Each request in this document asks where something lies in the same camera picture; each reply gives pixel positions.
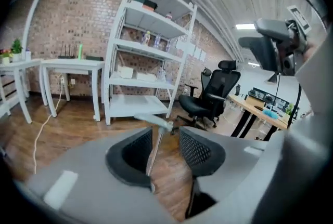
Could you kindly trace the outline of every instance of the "wooden floor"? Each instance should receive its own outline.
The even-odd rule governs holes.
[[[0,119],[0,145],[11,160],[14,177],[22,181],[33,173],[34,140],[49,116],[48,107],[43,106],[39,97],[29,98],[27,106],[33,120],[32,124],[26,123],[19,105],[11,110],[10,117],[4,116]],[[128,129],[150,126],[134,118],[117,118],[111,126],[107,126],[103,118],[103,107],[100,108],[101,122],[95,122],[93,103],[88,101],[62,100],[57,112],[58,116],[50,118],[37,141],[37,171],[67,149],[84,142],[116,135]],[[230,135],[234,130],[233,124],[238,123],[241,114],[240,108],[228,106],[224,113],[225,118],[220,117],[217,128],[209,128],[211,125],[209,121],[205,123],[209,130],[215,133]],[[170,119],[174,120],[177,115],[187,117],[186,112],[175,104]],[[179,121],[175,123],[175,125],[183,124]],[[265,133],[269,130],[269,127],[261,121],[257,121],[252,128],[254,130],[248,133],[246,139],[253,139],[256,136],[263,138],[264,134],[259,130]],[[153,141],[156,142],[156,139],[157,127],[153,127]],[[183,221],[191,190],[191,172],[181,157],[178,146],[178,134],[164,135],[151,177],[160,203],[175,219]]]

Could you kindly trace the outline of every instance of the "green bottle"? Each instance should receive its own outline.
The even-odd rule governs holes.
[[[79,55],[78,55],[78,59],[81,60],[82,57],[82,44],[79,47]]]

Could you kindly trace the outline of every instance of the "white cable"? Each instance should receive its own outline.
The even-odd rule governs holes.
[[[61,84],[59,100],[58,100],[58,103],[56,105],[56,111],[57,111],[57,108],[58,108],[59,103],[61,101],[62,89],[63,89],[63,84]],[[42,125],[42,127],[41,127],[41,129],[40,129],[40,131],[39,131],[39,133],[38,133],[38,135],[36,137],[36,139],[35,139],[35,142],[34,142],[34,149],[33,149],[34,174],[36,174],[36,170],[37,170],[37,161],[36,161],[37,140],[40,137],[45,124],[50,120],[51,116],[52,116],[52,114],[50,114],[50,116],[47,118],[46,122],[43,123],[43,125]]]
[[[234,123],[228,121],[228,120],[226,119],[226,117],[224,116],[224,114],[222,114],[222,116],[224,117],[224,119],[225,119],[228,123],[230,123],[231,125],[233,125],[234,128],[236,128],[237,124],[234,124]],[[261,130],[258,130],[258,129],[250,129],[250,130],[256,130],[256,131],[261,132],[262,134],[266,134],[264,131],[261,131]]]

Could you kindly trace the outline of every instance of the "shelving unit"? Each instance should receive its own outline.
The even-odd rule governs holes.
[[[105,118],[108,125],[111,124],[112,117],[134,116],[137,113],[162,114],[166,113],[169,118],[176,92],[181,80],[182,71],[185,65],[187,51],[183,56],[172,55],[156,48],[144,46],[138,42],[120,39],[123,27],[135,28],[140,31],[150,31],[151,34],[160,34],[162,39],[173,39],[186,35],[187,43],[190,42],[194,21],[197,12],[196,5],[189,5],[183,0],[151,0],[158,4],[155,11],[150,11],[140,7],[132,0],[122,0],[117,11],[116,18],[110,33],[108,49],[105,61],[104,73],[104,107]],[[165,17],[168,12],[172,12],[173,19]],[[178,25],[175,20],[190,13],[191,20],[188,29]],[[147,82],[132,79],[120,78],[114,71],[116,56],[118,51],[130,52],[137,55],[151,57],[162,61],[174,61],[180,63],[175,84],[165,81]],[[113,94],[113,85],[137,86],[158,89],[167,89],[170,102],[165,106],[157,97],[146,95],[117,95]]]

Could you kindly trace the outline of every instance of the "brick wall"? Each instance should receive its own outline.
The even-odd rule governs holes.
[[[22,38],[25,19],[33,0],[17,0],[12,6],[11,12],[1,29],[0,47],[9,48],[10,42],[15,38]],[[63,45],[83,44],[83,55],[104,57],[108,45],[108,39],[121,0],[40,0],[29,30],[28,48],[32,52],[32,58],[56,58],[65,50]],[[12,29],[12,36],[6,29]],[[142,32],[133,29],[123,29],[122,38],[140,41]],[[220,60],[230,59],[224,48],[200,23],[195,22],[192,43],[203,49],[206,54],[205,62],[189,56],[183,71],[177,96],[184,91],[185,77],[188,82],[198,87],[200,83],[200,72],[204,67],[211,70],[217,68]],[[164,49],[165,41],[161,41],[160,49]],[[156,73],[162,65],[161,61],[119,52],[116,64],[134,67],[139,71]],[[165,70],[171,75],[173,82],[177,75],[179,63],[166,62]],[[70,90],[72,95],[91,96],[91,78],[88,75],[70,75],[74,78],[76,85]],[[29,71],[30,88],[39,91],[38,71]],[[57,76],[50,75],[51,90],[53,94],[59,93]],[[122,94],[154,94],[151,88],[115,86],[115,93]],[[161,99],[167,99],[166,90],[159,91]]]

